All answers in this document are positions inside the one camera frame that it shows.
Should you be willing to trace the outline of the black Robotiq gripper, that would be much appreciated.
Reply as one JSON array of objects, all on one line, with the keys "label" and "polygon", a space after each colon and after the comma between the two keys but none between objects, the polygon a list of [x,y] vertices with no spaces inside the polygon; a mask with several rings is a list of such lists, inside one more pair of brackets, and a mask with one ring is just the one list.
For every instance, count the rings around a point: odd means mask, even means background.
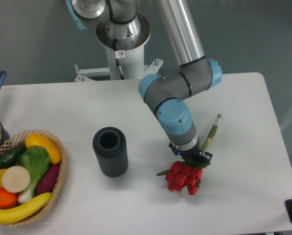
[{"label": "black Robotiq gripper", "polygon": [[180,150],[169,143],[169,148],[172,150],[174,155],[180,156],[184,160],[193,160],[195,163],[210,163],[213,154],[209,152],[202,152],[200,149],[200,143],[197,142],[195,146],[189,150]]}]

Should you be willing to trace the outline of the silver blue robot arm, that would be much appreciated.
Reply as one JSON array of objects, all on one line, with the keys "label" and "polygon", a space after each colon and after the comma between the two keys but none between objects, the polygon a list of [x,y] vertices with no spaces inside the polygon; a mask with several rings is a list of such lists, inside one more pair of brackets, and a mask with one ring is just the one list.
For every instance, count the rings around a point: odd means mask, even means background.
[{"label": "silver blue robot arm", "polygon": [[96,35],[105,47],[112,80],[139,79],[138,91],[170,140],[174,155],[190,163],[208,164],[185,99],[217,85],[221,67],[203,50],[189,6],[184,0],[158,2],[180,71],[167,78],[145,69],[144,46],[150,38],[147,19],[133,0],[68,0],[79,29],[98,20]]}]

